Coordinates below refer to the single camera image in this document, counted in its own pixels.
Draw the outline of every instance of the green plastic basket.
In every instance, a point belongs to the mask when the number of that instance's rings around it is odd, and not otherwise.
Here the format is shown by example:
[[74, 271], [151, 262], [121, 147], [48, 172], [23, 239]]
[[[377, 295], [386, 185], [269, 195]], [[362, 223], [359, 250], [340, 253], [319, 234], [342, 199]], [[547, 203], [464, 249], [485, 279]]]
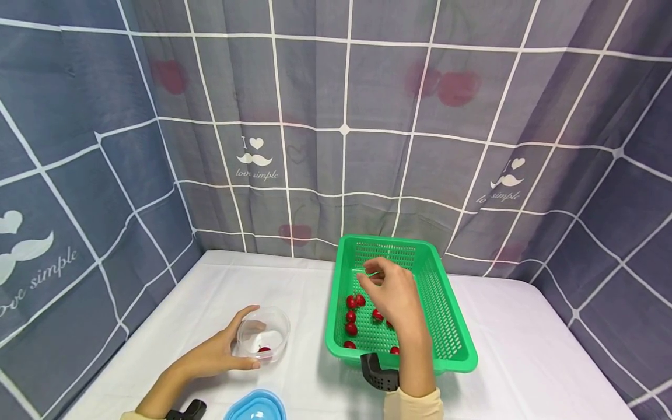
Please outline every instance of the green plastic basket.
[[[383, 368], [399, 368], [399, 356], [390, 353], [390, 348], [398, 345], [396, 333], [385, 322], [373, 322], [374, 305], [356, 278], [357, 273], [364, 272], [364, 262], [375, 257], [385, 257], [413, 273], [433, 341], [435, 374], [476, 369], [476, 348], [439, 254], [432, 244], [413, 239], [358, 235], [341, 238], [325, 335], [331, 354], [346, 364], [357, 366], [361, 364], [362, 354], [378, 353]], [[362, 293], [366, 297], [366, 305], [355, 310], [356, 337], [345, 334], [345, 313], [348, 311], [345, 299], [353, 293]], [[346, 340], [353, 341], [357, 349], [344, 347]]]

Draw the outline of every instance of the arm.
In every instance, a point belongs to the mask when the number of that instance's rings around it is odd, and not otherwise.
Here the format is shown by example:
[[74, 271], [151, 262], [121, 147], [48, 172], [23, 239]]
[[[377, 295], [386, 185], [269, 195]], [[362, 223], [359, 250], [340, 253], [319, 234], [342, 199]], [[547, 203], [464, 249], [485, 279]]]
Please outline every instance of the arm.
[[385, 398], [385, 419], [442, 419], [431, 335], [413, 274], [382, 257], [365, 262], [364, 269], [372, 276], [357, 279], [399, 339], [399, 390]]
[[196, 378], [215, 376], [229, 370], [259, 369], [254, 358], [236, 358], [231, 354], [231, 343], [245, 315], [257, 310], [248, 306], [240, 310], [228, 327], [190, 350], [171, 364], [159, 376], [154, 386], [133, 413], [125, 413], [122, 420], [164, 419], [184, 387]]

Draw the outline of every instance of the person's right hand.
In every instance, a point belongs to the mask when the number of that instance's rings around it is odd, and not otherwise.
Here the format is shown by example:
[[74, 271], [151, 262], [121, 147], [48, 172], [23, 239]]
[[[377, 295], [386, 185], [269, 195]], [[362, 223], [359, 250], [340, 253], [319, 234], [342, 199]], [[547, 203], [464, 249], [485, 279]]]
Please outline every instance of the person's right hand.
[[366, 274], [358, 273], [357, 280], [397, 333], [422, 331], [427, 328], [413, 274], [383, 257], [364, 263]]

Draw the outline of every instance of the mustache print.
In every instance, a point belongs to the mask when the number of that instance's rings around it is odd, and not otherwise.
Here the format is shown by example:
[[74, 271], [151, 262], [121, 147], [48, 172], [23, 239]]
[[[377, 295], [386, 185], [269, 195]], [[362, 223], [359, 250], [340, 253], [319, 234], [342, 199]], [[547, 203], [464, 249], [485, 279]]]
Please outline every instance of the mustache print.
[[0, 254], [0, 286], [2, 286], [14, 271], [17, 261], [35, 259], [51, 248], [54, 243], [54, 233], [51, 232], [45, 239], [30, 239], [14, 245], [9, 254]]
[[515, 187], [516, 185], [518, 185], [522, 181], [525, 181], [525, 178], [518, 179], [518, 178], [514, 177], [512, 174], [509, 174], [509, 175], [504, 175], [503, 177], [499, 177], [499, 179], [495, 183], [490, 182], [490, 187], [494, 188], [494, 187], [497, 187], [499, 184], [502, 184], [505, 187]]
[[273, 161], [273, 158], [266, 159], [261, 155], [250, 155], [249, 153], [245, 153], [242, 157], [236, 156], [236, 158], [238, 158], [240, 162], [256, 163], [259, 166], [268, 166]]

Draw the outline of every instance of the beige sleeve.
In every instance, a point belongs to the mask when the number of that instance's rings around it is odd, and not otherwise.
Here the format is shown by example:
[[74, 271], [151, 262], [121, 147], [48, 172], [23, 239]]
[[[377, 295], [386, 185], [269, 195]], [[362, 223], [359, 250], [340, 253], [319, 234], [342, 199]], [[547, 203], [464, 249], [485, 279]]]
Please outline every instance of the beige sleeve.
[[139, 415], [134, 411], [129, 411], [128, 413], [122, 414], [121, 420], [152, 420], [152, 419], [148, 419], [144, 415]]
[[401, 389], [385, 396], [384, 420], [441, 420], [444, 402], [437, 388], [433, 393], [415, 398]]

